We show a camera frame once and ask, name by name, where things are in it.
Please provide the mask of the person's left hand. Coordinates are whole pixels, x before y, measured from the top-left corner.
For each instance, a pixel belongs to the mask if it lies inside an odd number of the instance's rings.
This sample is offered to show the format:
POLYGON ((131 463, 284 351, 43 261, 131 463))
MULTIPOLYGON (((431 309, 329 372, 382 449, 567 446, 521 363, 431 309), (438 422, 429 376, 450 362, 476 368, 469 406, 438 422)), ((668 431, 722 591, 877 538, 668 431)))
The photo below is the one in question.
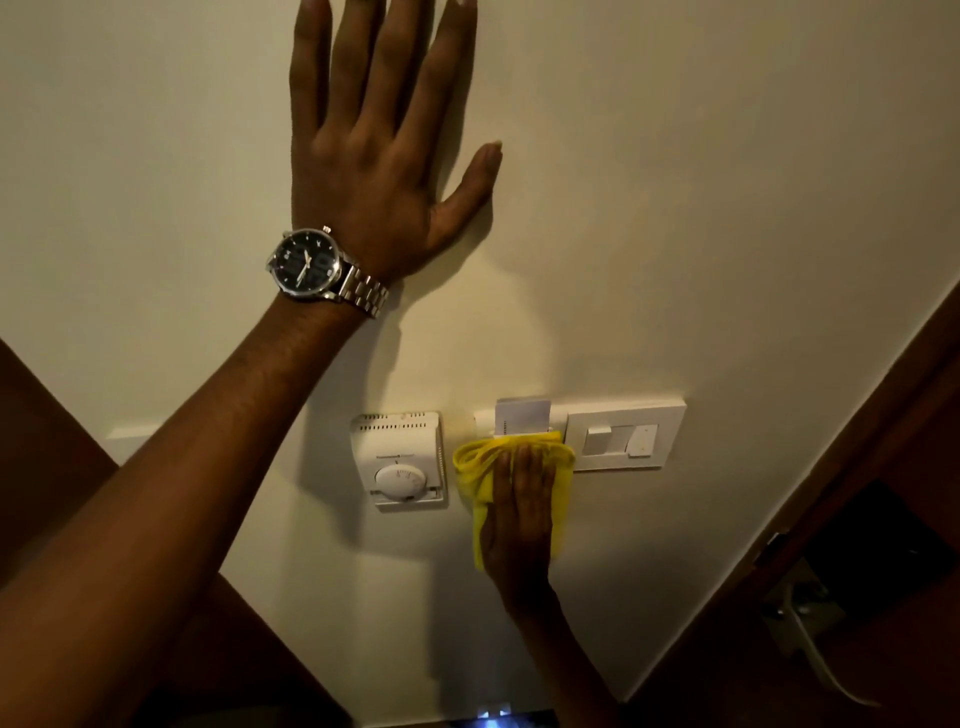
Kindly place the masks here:
POLYGON ((431 241, 428 177, 454 88, 473 53, 477 0, 446 0, 414 66, 392 139, 364 133, 364 92, 389 0, 345 0, 332 31, 326 115, 311 140, 291 141, 292 226, 330 227, 359 267, 383 285, 424 268, 454 242, 431 241))

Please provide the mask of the person's right hand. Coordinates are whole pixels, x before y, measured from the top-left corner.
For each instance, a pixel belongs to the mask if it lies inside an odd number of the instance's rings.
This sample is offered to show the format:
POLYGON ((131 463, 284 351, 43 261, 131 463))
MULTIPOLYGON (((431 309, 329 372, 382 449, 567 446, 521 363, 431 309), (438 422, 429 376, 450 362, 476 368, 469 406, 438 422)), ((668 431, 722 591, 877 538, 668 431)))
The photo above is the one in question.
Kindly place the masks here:
POLYGON ((551 589, 551 497, 554 467, 544 455, 522 445, 501 453, 493 467, 493 503, 497 511, 499 564, 488 574, 501 601, 531 599, 551 589))

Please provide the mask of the yellow cleaning cloth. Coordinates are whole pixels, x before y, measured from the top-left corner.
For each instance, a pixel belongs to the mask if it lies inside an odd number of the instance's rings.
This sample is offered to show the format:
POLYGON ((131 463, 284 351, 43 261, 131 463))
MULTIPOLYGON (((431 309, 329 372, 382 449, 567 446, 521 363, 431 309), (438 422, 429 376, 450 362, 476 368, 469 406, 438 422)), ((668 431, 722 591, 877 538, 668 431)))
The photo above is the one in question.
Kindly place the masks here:
POLYGON ((495 464, 501 453, 513 454, 525 445, 541 452, 544 465, 555 470, 551 496, 550 554, 555 559, 562 553, 576 464, 574 450, 564 443, 559 431, 481 439, 463 444, 453 454, 460 494, 472 510, 472 553, 474 565, 481 573, 484 572, 481 535, 487 508, 494 502, 495 464))

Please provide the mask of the person's right forearm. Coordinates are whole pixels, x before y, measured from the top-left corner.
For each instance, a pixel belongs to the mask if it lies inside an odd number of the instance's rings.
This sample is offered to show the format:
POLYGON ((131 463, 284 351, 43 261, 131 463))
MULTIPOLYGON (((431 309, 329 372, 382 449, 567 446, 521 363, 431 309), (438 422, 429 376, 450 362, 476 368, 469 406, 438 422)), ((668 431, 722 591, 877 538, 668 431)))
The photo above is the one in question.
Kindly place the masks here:
POLYGON ((620 705, 573 634, 551 588, 504 606, 546 688, 558 728, 625 728, 620 705))

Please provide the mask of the person's left forearm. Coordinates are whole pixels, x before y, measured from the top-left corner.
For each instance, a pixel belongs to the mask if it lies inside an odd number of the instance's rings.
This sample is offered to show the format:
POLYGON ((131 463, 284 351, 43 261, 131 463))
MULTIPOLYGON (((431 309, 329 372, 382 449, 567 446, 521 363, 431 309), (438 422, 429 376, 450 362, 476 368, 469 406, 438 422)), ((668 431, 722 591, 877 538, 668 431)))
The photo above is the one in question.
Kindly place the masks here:
POLYGON ((295 419, 366 321, 345 303, 277 297, 0 589, 0 728, 88 728, 150 690, 295 419))

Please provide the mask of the white thermostat with round dial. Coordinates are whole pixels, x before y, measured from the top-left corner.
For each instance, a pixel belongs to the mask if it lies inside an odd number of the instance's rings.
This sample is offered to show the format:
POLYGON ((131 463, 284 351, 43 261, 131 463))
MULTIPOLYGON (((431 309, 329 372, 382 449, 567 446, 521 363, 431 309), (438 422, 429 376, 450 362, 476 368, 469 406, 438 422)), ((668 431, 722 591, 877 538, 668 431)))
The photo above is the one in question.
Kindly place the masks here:
POLYGON ((350 423, 361 485, 382 513, 441 509, 449 488, 441 414, 361 414, 350 423))

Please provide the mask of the white key card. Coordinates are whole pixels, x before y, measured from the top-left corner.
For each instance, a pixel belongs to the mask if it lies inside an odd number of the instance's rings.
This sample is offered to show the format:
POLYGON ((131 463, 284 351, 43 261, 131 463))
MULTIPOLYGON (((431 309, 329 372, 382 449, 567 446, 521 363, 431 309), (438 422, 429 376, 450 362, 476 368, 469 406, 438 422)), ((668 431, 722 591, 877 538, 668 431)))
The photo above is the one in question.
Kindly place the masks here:
POLYGON ((551 401, 542 397, 507 397, 494 407, 493 434, 518 436, 551 431, 551 401))

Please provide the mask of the silver wristwatch with dark dial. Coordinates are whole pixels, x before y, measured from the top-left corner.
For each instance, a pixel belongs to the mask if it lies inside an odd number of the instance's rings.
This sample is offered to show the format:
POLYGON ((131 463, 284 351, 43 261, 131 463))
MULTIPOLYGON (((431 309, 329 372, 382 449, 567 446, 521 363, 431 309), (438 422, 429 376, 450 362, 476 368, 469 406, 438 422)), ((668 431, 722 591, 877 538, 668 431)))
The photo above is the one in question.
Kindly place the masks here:
POLYGON ((299 303, 330 302, 378 319, 389 290, 366 274, 338 244, 331 228, 285 232, 266 261, 281 295, 299 303))

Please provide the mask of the dark device with blue light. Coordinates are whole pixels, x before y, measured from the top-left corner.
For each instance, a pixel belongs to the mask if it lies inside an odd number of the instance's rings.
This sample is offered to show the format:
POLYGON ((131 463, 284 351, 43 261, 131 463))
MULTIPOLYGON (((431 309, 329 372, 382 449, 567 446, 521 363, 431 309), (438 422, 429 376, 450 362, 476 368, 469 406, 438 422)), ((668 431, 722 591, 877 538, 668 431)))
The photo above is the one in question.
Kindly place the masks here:
POLYGON ((451 720, 443 728, 560 728, 553 710, 513 710, 507 703, 481 707, 475 716, 451 720))

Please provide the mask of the brown wooden door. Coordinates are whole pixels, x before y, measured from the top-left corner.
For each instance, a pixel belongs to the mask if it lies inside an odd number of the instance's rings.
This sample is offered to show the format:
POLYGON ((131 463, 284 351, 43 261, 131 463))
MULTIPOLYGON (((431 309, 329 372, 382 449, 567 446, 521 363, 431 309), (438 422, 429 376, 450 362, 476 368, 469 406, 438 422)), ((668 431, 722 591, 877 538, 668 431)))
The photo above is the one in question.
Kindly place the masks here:
POLYGON ((960 281, 635 691, 629 728, 960 728, 960 281), (846 618, 786 659, 763 598, 804 557, 846 618))

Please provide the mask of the brown wooden panel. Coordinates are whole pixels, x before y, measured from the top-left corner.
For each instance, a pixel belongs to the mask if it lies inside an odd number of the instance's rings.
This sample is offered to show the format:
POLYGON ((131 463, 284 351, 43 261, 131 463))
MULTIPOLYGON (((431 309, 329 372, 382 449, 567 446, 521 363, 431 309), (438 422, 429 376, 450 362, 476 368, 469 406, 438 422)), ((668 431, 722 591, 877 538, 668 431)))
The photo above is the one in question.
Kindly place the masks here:
MULTIPOLYGON (((117 470, 0 340, 0 591, 117 470)), ((222 575, 159 666, 96 728, 353 728, 353 720, 222 575)))

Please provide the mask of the white wall switch plate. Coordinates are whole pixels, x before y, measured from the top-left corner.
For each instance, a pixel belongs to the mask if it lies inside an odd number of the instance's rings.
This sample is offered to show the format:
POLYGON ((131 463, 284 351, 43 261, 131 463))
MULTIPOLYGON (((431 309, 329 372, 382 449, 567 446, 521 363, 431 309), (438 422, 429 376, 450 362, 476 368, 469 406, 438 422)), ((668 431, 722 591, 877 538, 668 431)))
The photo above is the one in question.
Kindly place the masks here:
MULTIPOLYGON (((688 405, 680 397, 551 401, 550 426, 576 455, 575 473, 666 465, 688 405)), ((496 437, 495 405, 473 413, 478 438, 496 437)))

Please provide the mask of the small white wall plate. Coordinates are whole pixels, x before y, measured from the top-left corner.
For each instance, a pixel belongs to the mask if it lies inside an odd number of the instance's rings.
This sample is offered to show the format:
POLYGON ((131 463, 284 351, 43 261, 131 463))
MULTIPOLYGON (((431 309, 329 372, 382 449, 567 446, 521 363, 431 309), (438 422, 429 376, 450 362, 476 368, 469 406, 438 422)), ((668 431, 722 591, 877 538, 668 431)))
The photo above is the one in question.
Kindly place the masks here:
POLYGON ((157 423, 116 427, 102 439, 102 449, 112 462, 123 466, 159 428, 157 423))

